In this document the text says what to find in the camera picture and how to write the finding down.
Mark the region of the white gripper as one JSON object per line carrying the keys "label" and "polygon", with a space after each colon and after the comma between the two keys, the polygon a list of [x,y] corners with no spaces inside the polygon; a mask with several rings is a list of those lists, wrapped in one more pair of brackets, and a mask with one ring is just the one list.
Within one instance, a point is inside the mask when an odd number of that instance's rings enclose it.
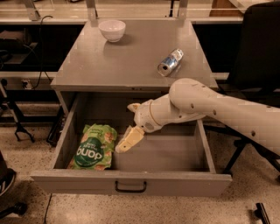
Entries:
{"label": "white gripper", "polygon": [[122,139],[115,147],[117,153],[124,153],[130,150],[133,146],[138,144],[144,138],[144,132],[151,133],[155,130],[155,123],[151,117],[150,112],[151,101],[146,101],[142,104],[131,103],[127,109],[133,113],[135,127],[129,126]]}

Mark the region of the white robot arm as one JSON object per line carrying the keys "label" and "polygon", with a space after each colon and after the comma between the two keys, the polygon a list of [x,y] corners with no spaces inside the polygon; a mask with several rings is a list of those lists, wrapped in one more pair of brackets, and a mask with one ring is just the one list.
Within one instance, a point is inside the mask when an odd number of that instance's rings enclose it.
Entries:
{"label": "white robot arm", "polygon": [[280,154],[280,108],[219,94],[197,80],[183,78],[169,93],[143,103],[132,103],[134,127],[128,127],[115,147],[122,153],[138,144],[144,134],[169,123],[184,123],[205,116],[227,125],[262,147]]}

